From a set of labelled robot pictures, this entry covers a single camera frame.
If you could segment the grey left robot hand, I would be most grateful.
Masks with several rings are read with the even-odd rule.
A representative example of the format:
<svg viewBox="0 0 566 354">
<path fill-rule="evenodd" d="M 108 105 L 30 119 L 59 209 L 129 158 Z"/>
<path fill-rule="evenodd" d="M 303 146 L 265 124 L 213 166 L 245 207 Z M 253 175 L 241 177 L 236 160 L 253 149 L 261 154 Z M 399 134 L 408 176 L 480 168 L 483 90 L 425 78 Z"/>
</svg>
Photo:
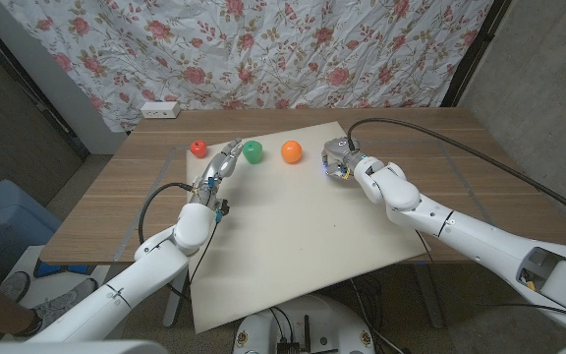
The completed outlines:
<svg viewBox="0 0 566 354">
<path fill-rule="evenodd" d="M 214 209 L 220 184 L 224 178 L 233 174 L 242 150 L 242 140 L 235 139 L 212 157 L 203 173 L 195 180 L 190 204 L 200 204 Z"/>
</svg>

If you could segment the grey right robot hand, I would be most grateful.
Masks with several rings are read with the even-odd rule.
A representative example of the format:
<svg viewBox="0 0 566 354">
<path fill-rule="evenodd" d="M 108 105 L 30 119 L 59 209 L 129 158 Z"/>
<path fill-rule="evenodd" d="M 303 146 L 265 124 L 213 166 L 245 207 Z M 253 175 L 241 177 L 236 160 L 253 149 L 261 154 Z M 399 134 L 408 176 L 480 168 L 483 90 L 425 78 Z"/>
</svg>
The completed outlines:
<svg viewBox="0 0 566 354">
<path fill-rule="evenodd" d="M 322 164 L 328 176 L 349 179 L 357 165 L 367 156 L 361 152 L 359 142 L 353 139 L 353 148 L 346 137 L 332 139 L 323 145 Z"/>
</svg>

